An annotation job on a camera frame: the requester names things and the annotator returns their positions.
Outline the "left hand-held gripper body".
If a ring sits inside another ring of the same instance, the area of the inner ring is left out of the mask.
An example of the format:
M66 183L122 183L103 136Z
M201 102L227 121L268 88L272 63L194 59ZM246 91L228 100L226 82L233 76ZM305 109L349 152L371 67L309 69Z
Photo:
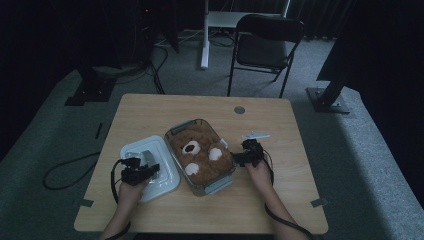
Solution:
M146 166L141 166L140 158L128 158L122 161L124 169L121 171L121 180L131 186L136 186L150 178Z

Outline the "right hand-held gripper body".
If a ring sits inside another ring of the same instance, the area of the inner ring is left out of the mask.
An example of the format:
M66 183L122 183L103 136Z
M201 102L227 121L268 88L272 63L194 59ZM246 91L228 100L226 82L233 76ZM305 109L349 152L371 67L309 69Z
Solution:
M264 159L264 149L258 142L259 139L269 138L270 134L251 131L242 136L242 147L246 153L246 163L251 163L256 167Z

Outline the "white storage box lid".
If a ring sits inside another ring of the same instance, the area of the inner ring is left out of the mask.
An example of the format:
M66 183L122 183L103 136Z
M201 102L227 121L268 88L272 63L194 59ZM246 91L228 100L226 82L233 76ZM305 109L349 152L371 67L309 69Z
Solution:
M120 151L122 159L138 158L141 167L152 168L156 164L159 170L151 177L143 190L141 203L147 203L175 190L180 183L180 175L164 140L158 135L125 145Z

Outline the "clear plastic storage box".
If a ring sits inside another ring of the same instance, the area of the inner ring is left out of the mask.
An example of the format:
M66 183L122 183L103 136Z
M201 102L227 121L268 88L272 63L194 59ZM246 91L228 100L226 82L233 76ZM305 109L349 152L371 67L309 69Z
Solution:
M182 127L188 126L191 123L202 124L202 123L208 123L208 122L206 120L204 120L204 119L189 120L189 121L186 121L184 123L181 123L181 124L179 124L177 126L174 126L170 130L181 129ZM216 181L212 181L209 184L204 184L204 185L194 185L194 184L192 184L191 181L188 179L188 177L183 173L183 171L182 171L181 167L179 166L179 164L177 163L176 156L172 152L172 149L171 149L168 141L166 140L166 135L167 135L167 133L170 130L168 130L166 132L165 136L164 136L165 142L166 142L166 144L168 146L168 149L170 150L171 156L173 157L175 164L177 165L178 169L180 170L182 176L185 178L187 184L189 185L189 187L192 190L192 192L193 192L194 195L197 195L197 196L211 195L211 194L214 194L214 193L222 190L223 188L229 186L233 182L233 180L232 180L232 173L234 172L234 170L236 168L236 165L235 165L234 161L233 161L234 168L233 168L233 170L232 170L231 173L224 174L223 176L220 176ZM228 144L220 136L219 136L219 138L221 139L221 142L224 144L224 146L228 149Z

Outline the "brown teddy bear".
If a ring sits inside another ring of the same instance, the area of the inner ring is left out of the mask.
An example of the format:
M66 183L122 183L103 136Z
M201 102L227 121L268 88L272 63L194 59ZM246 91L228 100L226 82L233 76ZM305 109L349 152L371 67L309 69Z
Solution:
M176 161L194 185L209 184L234 168L230 151L208 123L191 123L166 135Z

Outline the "person's left hand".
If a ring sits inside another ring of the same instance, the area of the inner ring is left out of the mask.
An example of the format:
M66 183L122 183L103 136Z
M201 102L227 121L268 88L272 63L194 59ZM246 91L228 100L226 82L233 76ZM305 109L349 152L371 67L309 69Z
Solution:
M148 185L148 181L143 181L135 186L122 182L119 187L118 206L134 208L143 196L143 190Z

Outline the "person's right hand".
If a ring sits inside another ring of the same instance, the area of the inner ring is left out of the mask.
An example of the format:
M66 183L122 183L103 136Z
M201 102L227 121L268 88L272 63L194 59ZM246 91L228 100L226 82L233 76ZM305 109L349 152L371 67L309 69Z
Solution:
M272 189L271 173L268 165L261 161L254 167L251 163L245 165L254 186L260 192L268 192Z

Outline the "black slanted stand with base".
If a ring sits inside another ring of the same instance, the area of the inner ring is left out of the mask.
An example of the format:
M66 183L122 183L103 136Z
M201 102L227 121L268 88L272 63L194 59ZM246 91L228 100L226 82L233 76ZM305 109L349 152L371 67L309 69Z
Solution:
M326 60L317 80L325 80L329 84L326 88L306 88L314 110L321 113L349 114L350 110L341 96L341 91L347 82L342 64Z

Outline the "black stand with square base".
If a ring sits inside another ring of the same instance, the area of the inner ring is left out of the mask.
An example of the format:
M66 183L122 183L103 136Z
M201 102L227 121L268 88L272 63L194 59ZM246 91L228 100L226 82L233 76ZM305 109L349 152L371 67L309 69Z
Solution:
M87 102L108 102L115 87L116 78L102 77L92 67L78 67L81 77L75 93L68 97L65 106L83 106Z

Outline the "black folding chair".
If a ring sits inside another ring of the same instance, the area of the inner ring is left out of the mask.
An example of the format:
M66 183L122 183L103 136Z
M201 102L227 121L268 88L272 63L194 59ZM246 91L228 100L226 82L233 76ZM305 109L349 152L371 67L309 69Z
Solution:
M282 97L297 47L304 37L304 23L296 19L247 14L236 24L227 95L231 95L235 70L274 74L285 72Z

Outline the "white desk frame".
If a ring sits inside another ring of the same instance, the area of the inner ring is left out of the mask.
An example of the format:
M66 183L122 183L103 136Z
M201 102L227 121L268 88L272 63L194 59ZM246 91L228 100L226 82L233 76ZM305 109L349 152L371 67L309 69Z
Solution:
M200 67L205 70L209 67L209 28L235 28L237 22L248 12L233 12L233 11L211 11L209 9L209 0L204 0L203 10L203 44Z

